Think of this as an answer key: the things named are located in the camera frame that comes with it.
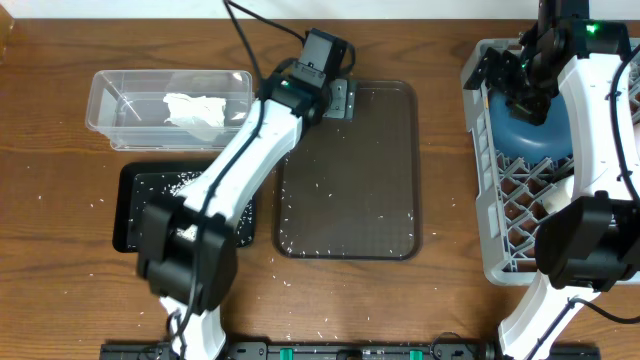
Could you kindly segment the cream paper cup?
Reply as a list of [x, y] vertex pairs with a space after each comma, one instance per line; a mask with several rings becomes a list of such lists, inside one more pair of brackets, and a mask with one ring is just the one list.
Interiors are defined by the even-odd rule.
[[574, 189], [573, 175], [565, 177], [555, 183], [542, 200], [542, 206], [548, 214], [561, 211], [571, 203]]

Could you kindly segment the silver foil wrapper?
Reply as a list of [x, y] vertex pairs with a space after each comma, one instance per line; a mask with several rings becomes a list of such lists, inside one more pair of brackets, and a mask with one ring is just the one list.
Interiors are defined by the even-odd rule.
[[225, 127], [225, 98], [167, 93], [163, 102], [169, 109], [165, 123], [186, 130], [199, 140], [213, 141]]

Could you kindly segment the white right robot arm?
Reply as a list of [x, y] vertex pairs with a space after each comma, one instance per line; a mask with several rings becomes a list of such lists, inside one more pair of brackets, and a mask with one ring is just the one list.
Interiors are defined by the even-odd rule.
[[545, 359], [583, 308], [639, 269], [639, 156], [629, 104], [637, 48], [620, 22], [577, 14], [539, 20], [522, 52], [487, 49], [465, 88], [502, 92], [513, 113], [534, 123], [564, 100], [574, 159], [570, 202], [544, 220], [537, 271], [498, 328], [502, 356]]

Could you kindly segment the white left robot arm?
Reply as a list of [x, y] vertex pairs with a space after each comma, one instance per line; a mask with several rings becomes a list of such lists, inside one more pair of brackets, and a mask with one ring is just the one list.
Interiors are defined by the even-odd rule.
[[177, 195], [145, 205], [136, 272], [168, 313], [177, 358], [220, 355], [220, 305], [237, 273], [235, 230], [246, 205], [311, 126], [351, 115], [352, 92], [345, 77], [318, 83], [273, 73], [211, 165]]

